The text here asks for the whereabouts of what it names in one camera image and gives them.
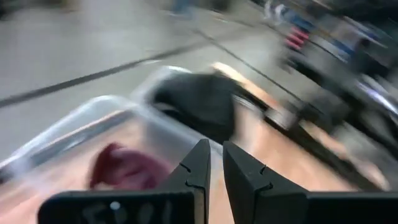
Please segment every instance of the red object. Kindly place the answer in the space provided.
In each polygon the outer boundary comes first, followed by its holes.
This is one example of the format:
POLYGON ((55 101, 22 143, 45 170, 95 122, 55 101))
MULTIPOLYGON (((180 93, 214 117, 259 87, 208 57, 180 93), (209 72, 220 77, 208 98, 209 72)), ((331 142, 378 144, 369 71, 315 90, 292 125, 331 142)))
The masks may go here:
POLYGON ((298 38, 294 34, 289 34, 289 36, 287 38, 290 39, 290 40, 296 41, 298 44, 304 44, 304 40, 298 38))
POLYGON ((157 159, 111 143, 98 154, 88 187, 95 189, 99 184, 106 184, 119 190, 153 189, 170 173, 157 159))
POLYGON ((291 47, 291 48, 293 48, 295 50, 300 50, 301 49, 301 45, 298 45, 298 44, 290 41, 289 39, 286 40, 286 44, 287 44, 288 47, 291 47))
POLYGON ((308 39, 309 38, 309 35, 307 33, 303 32, 302 30, 300 30, 300 29, 298 29, 296 27, 293 27, 292 31, 293 31, 294 34, 297 34, 297 35, 303 37, 304 39, 308 39))

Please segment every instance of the transparent container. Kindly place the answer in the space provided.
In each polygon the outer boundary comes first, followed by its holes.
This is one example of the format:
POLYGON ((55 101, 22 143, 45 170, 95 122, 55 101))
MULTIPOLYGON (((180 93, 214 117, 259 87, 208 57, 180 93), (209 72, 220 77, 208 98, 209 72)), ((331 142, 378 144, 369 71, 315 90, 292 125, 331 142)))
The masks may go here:
MULTIPOLYGON (((170 170, 177 167, 206 137, 157 111, 147 100, 162 80, 187 73, 182 68, 164 67, 133 92, 131 100, 120 96, 94 98, 18 149, 0 164, 12 177, 0 186, 0 223, 35 223, 38 207, 49 196, 65 190, 86 190, 96 155, 112 142, 163 161, 170 170)), ((232 141, 251 151, 259 112, 239 98, 236 107, 238 118, 243 119, 238 119, 232 141)), ((214 141, 210 144, 214 186, 222 171, 222 146, 214 141)))

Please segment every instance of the wooden surface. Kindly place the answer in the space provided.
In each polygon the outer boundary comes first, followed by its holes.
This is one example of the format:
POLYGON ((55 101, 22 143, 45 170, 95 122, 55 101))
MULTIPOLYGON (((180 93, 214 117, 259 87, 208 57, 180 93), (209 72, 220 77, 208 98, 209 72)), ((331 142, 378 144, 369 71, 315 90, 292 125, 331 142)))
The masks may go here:
MULTIPOLYGON (((214 64, 213 67, 240 82, 242 86, 268 105, 278 108, 278 103, 271 96, 237 71, 220 63, 214 64)), ((313 191, 356 190, 266 123, 258 123, 250 128, 255 135, 251 154, 284 177, 313 191)), ((340 144, 328 136, 322 136, 321 131, 314 128, 312 130, 319 136, 320 141, 336 149, 336 153, 344 154, 340 144)), ((85 188, 91 161, 105 145, 117 141, 135 149, 148 149, 148 146, 142 145, 143 138, 145 138, 144 131, 145 128, 142 124, 127 122, 78 146, 78 149, 74 150, 75 155, 60 157, 39 167, 36 172, 44 174, 45 178, 50 179, 53 183, 50 187, 40 179, 34 178, 34 183, 42 189, 39 192, 17 180, 1 186, 0 223, 35 223, 35 214, 45 198, 62 190, 85 188)), ((222 175, 212 182, 212 186, 209 223, 233 223, 222 175)))

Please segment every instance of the concrete floor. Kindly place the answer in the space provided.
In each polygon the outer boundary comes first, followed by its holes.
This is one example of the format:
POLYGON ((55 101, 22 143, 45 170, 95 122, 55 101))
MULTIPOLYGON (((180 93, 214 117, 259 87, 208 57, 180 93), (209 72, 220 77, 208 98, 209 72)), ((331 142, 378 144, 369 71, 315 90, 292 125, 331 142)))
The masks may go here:
MULTIPOLYGON (((295 99, 281 86, 299 98, 316 88, 301 74, 277 67, 280 39, 273 30, 222 21, 201 9, 194 20, 178 21, 154 1, 81 0, 75 12, 36 7, 0 22, 0 105, 48 86, 67 87, 0 106, 0 161, 90 98, 128 96, 162 65, 203 70, 227 63, 277 99, 295 99), (156 57, 176 49, 178 54, 156 57), (88 81, 82 77, 90 74, 90 82, 70 81, 88 81)), ((261 18, 243 0, 230 16, 261 18)))

